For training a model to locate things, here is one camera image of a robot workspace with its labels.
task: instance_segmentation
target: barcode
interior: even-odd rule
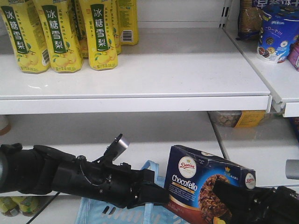
[[[42,55],[43,55],[43,64],[46,65],[50,61],[48,49],[44,50],[42,52]]]
[[[121,35],[122,42],[133,42],[133,31],[132,30],[123,30]]]

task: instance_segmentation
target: wire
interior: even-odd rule
[[[28,222],[26,222],[26,224],[31,223],[59,194],[60,192],[57,192]]]

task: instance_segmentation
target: yellow bottle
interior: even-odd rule
[[[74,19],[74,24],[75,24],[75,29],[77,32],[79,44],[82,50],[82,56],[84,59],[88,59],[86,29],[85,29],[83,14],[82,14],[79,0],[71,0],[71,9],[73,11],[73,16],[74,16],[73,19]]]
[[[95,70],[113,69],[118,64],[111,0],[79,0],[85,21],[90,67]]]
[[[139,41],[136,0],[117,0],[121,45],[135,45]]]
[[[73,21],[71,0],[33,0],[45,34],[52,69],[72,73],[83,58]]]
[[[13,217],[19,214],[19,207],[10,197],[0,197],[0,212]]]
[[[118,25],[118,14],[117,14],[117,0],[111,0],[111,21],[113,26],[113,36],[115,41],[116,53],[121,53],[121,40],[120,40],[120,28]]]
[[[11,199],[18,204],[21,213],[25,216],[33,216],[39,210],[38,196],[12,196]]]
[[[0,13],[21,71],[40,73],[48,70],[47,44],[33,1],[0,0]]]

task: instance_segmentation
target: chocolate box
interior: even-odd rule
[[[256,173],[216,155],[172,146],[164,186],[170,194],[166,208],[191,224],[228,224],[231,213],[213,193],[216,180],[253,189]]]

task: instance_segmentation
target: danisa logo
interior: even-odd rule
[[[191,178],[196,173],[196,163],[194,159],[189,156],[185,156],[178,162],[178,170],[185,178]]]
[[[256,180],[251,173],[248,173],[245,177],[245,185],[249,189],[253,189],[256,186]]]

